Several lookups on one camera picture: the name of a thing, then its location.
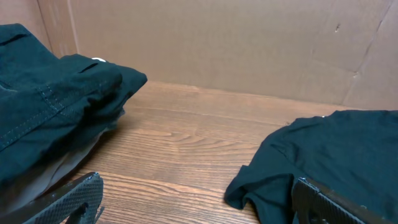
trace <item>clothing pile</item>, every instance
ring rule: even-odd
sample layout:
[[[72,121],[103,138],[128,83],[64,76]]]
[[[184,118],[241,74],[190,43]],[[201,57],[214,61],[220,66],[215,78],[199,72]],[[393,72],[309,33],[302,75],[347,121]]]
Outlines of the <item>clothing pile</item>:
[[[58,59],[22,25],[0,26],[0,214],[70,172],[146,81],[81,55]]]
[[[398,222],[398,111],[336,111],[299,118],[270,134],[225,192],[252,202],[261,223],[298,223],[292,188],[318,182],[381,219]]]

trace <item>garment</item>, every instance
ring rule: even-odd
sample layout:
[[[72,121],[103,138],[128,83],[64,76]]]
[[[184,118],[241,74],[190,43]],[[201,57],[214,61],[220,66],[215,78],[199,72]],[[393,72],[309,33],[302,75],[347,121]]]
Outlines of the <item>garment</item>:
[[[0,26],[0,190],[88,144],[146,80],[81,55],[58,59],[22,25]]]
[[[336,111],[270,134],[242,166],[225,201],[254,204],[261,223],[292,223],[291,190],[306,177],[398,222],[398,111]]]

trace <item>wooden surface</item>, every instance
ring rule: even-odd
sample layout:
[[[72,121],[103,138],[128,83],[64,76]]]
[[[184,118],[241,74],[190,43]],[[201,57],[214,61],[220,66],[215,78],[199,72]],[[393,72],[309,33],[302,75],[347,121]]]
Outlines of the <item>wooden surface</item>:
[[[223,201],[271,132],[342,106],[148,82],[78,176],[104,179],[98,223],[258,223]]]

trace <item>folded cloth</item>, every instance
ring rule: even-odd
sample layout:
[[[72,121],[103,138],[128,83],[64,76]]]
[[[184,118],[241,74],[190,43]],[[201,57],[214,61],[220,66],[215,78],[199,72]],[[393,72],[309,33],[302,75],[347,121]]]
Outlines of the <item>folded cloth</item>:
[[[0,26],[0,190],[94,139],[146,80],[81,55],[57,59],[22,25]]]
[[[398,111],[337,111],[299,118],[270,134],[242,166],[225,201],[254,204],[261,223],[298,223],[291,190],[308,177],[398,222]]]

